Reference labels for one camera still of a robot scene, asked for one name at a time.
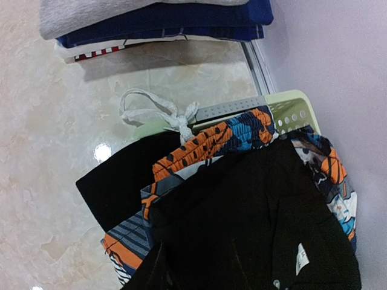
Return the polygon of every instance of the striped pattern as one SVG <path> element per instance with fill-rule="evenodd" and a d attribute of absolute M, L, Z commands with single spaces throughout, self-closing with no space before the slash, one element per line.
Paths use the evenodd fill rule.
<path fill-rule="evenodd" d="M 91 51 L 89 53 L 76 56 L 74 59 L 76 62 L 80 62 L 81 60 L 92 59 L 97 56 L 103 56 L 105 54 L 115 53 L 116 51 L 124 50 L 125 48 L 128 48 L 128 47 L 130 47 L 130 45 L 119 45 L 117 47 L 109 47 L 104 50 Z"/>
<path fill-rule="evenodd" d="M 117 274 L 117 277 L 119 278 L 120 280 L 120 283 L 122 285 L 125 285 L 129 282 L 129 280 L 132 278 L 132 276 L 130 276 L 123 267 L 120 266 L 120 264 L 115 260 L 115 258 L 113 256 L 109 256 L 110 258 L 110 261 L 112 262 L 113 264 L 113 267 L 114 267 L 114 270 L 115 270 L 115 273 Z"/>

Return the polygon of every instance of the folded clothes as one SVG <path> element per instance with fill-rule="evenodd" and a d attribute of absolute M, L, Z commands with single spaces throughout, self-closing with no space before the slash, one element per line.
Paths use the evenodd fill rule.
<path fill-rule="evenodd" d="M 170 28 L 166 30 L 134 33 L 132 35 L 128 35 L 129 39 L 107 40 L 103 42 L 79 45 L 71 48 L 65 48 L 61 43 L 61 41 L 65 42 L 65 39 L 60 37 L 55 43 L 54 50 L 63 59 L 81 56 L 83 54 L 86 54 L 86 58 L 89 58 L 92 56 L 92 52 L 96 52 L 96 56 L 98 56 L 103 54 L 102 52 L 98 53 L 98 51 L 105 50 L 107 48 L 129 46 L 146 42 L 173 40 L 248 41 L 252 39 L 260 39 L 263 38 L 263 36 L 263 29 L 260 25 L 257 27 L 237 27 L 232 28 L 231 30 L 228 28 L 220 27 L 219 29 L 213 28 L 210 31 L 200 27 L 176 29 Z"/>
<path fill-rule="evenodd" d="M 59 41 L 64 47 L 71 48 L 106 40 L 149 38 L 148 34 L 147 37 L 143 37 L 143 33 L 168 28 L 177 28 L 180 31 L 181 27 L 184 29 L 201 27 L 204 32 L 199 35 L 213 36 L 215 33 L 215 38 L 243 40 L 238 36 L 239 32 L 234 30 L 235 27 L 255 29 L 257 25 L 268 25 L 272 21 L 269 0 L 250 0 L 245 5 L 230 7 L 205 4 L 153 4 L 70 32 L 60 37 Z"/>
<path fill-rule="evenodd" d="M 154 3 L 202 3 L 216 5 L 241 5 L 246 0 L 67 0 L 41 1 L 41 35 L 52 39 L 111 17 L 133 11 Z"/>

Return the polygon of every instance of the black fabric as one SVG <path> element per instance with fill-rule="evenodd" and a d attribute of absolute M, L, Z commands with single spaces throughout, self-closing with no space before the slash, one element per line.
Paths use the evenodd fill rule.
<path fill-rule="evenodd" d="M 351 245 L 290 141 L 221 158 L 149 216 L 181 290 L 275 290 L 275 280 L 280 289 L 361 289 Z M 310 263 L 296 275 L 300 243 Z"/>
<path fill-rule="evenodd" d="M 179 146 L 178 133 L 142 138 L 76 182 L 80 194 L 105 231 L 141 210 L 140 190 L 154 182 L 152 165 Z"/>

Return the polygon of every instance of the stack of folded clothes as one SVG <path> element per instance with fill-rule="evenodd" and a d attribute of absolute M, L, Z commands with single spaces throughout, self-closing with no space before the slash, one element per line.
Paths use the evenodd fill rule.
<path fill-rule="evenodd" d="M 328 139 L 261 106 L 163 133 L 77 181 L 123 289 L 361 289 L 357 194 Z"/>
<path fill-rule="evenodd" d="M 145 42 L 247 42 L 273 21 L 269 0 L 42 0 L 40 17 L 42 37 L 76 61 Z"/>

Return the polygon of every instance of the blue folded shirt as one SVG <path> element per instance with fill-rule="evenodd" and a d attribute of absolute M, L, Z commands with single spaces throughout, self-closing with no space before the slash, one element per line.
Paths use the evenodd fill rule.
<path fill-rule="evenodd" d="M 149 30 L 181 27 L 229 30 L 233 27 L 268 25 L 272 21 L 269 0 L 250 0 L 239 6 L 157 3 L 73 31 L 58 38 L 58 41 L 64 47 L 71 48 L 112 39 L 129 39 L 130 34 L 146 33 Z"/>

